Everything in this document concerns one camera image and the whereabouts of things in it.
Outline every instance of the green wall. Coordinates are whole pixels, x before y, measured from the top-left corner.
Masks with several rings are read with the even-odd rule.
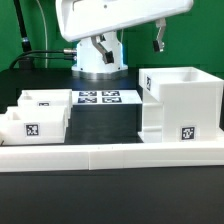
[[[20,0],[27,32],[33,49],[44,49],[44,28],[35,0]],[[49,48],[71,47],[60,36],[54,0],[40,0],[48,25]],[[124,31],[125,62],[130,67],[195,66],[224,78],[224,1],[195,0],[193,9],[167,18],[165,52],[154,53],[152,40],[157,35],[155,23]],[[20,34],[12,0],[0,7],[0,71],[22,52]],[[38,67],[44,62],[38,61]],[[68,61],[51,61],[50,67],[70,67]]]

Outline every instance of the white box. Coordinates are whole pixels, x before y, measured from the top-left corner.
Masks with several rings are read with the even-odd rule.
[[[67,116],[71,117],[72,90],[23,90],[18,106],[66,106]]]
[[[193,67],[140,69],[143,141],[159,129],[162,142],[216,140],[223,82]]]
[[[0,120],[4,145],[63,143],[65,107],[8,107]]]

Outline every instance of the black surface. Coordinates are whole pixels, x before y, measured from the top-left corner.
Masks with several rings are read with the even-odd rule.
[[[0,73],[0,89],[9,95],[0,95],[2,110],[6,101],[15,104],[23,88],[72,88],[80,90],[135,89],[136,73],[128,78],[111,82],[93,83],[73,80],[68,71],[35,71],[33,74],[19,71]],[[106,114],[119,112],[124,117],[129,111],[137,114],[133,105],[104,107],[99,116],[97,130],[106,132]],[[96,108],[91,109],[96,116]],[[73,113],[85,116],[85,107],[73,108]],[[77,133],[77,128],[88,130],[88,122],[81,126],[73,120],[73,138],[83,144],[86,141],[108,142],[92,131],[91,136]],[[135,128],[126,130],[123,141],[135,141]],[[123,128],[112,132],[121,139]],[[0,174],[0,223],[3,224],[222,224],[224,220],[224,168],[179,167],[147,168],[99,171],[62,171]]]
[[[141,105],[74,106],[65,144],[141,143],[137,135]]]

